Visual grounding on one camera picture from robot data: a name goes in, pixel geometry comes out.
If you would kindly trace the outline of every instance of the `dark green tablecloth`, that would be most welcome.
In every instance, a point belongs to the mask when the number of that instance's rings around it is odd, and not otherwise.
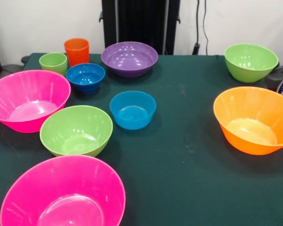
[[[32,54],[25,69],[40,68],[39,58]],[[99,55],[91,61],[102,64]],[[109,102],[122,91],[145,91],[157,101],[148,127],[115,125],[98,156],[124,182],[123,226],[283,225],[283,149],[267,156],[239,152],[213,115],[215,97],[240,85],[223,56],[160,56],[142,78],[107,72],[96,93],[72,91],[66,106],[93,105],[110,115]],[[39,133],[17,133],[0,123],[0,206],[21,174],[51,157]]]

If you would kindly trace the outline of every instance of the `orange bowl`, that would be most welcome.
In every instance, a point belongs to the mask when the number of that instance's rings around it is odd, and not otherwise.
[[[227,141],[238,150],[264,155],[283,148],[283,96],[258,87],[236,87],[214,101]]]

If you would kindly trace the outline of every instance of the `plastic bowl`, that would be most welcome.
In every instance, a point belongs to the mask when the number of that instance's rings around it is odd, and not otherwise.
[[[146,44],[125,41],[108,46],[101,58],[113,73],[125,78],[138,78],[157,62],[158,54]]]
[[[283,147],[283,96],[257,87],[224,91],[214,114],[228,142],[238,150],[264,155]]]
[[[51,114],[64,107],[69,95],[69,82],[55,72],[8,75],[0,79],[0,122],[18,132],[38,132]]]
[[[109,141],[113,123],[103,110],[72,106],[56,112],[42,125],[40,139],[54,155],[98,155]]]
[[[262,46],[237,44],[225,51],[225,62],[232,76],[242,82],[256,82],[278,64],[275,53]]]
[[[117,94],[110,102],[115,122],[124,129],[141,129],[152,120],[156,102],[149,94],[127,91]]]
[[[105,70],[96,64],[79,64],[71,67],[67,73],[68,81],[82,93],[93,93],[100,87]]]
[[[6,194],[1,226],[118,226],[125,189],[103,161],[84,155],[52,158],[25,172]]]

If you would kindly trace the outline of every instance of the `blue bowl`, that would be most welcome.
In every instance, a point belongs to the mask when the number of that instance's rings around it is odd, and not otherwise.
[[[66,73],[66,78],[73,87],[86,94],[99,88],[104,77],[104,68],[96,64],[79,64],[71,67]]]
[[[155,99],[140,91],[119,93],[110,102],[110,111],[115,122],[124,129],[146,127],[151,122],[155,110]]]

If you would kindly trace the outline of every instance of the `pink bowl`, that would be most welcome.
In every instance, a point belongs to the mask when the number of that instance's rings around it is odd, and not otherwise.
[[[65,155],[39,163],[12,185],[0,225],[118,226],[124,210],[124,185],[109,165]]]
[[[22,133],[40,131],[43,122],[62,109],[70,95],[62,75],[30,70],[0,79],[0,122]]]

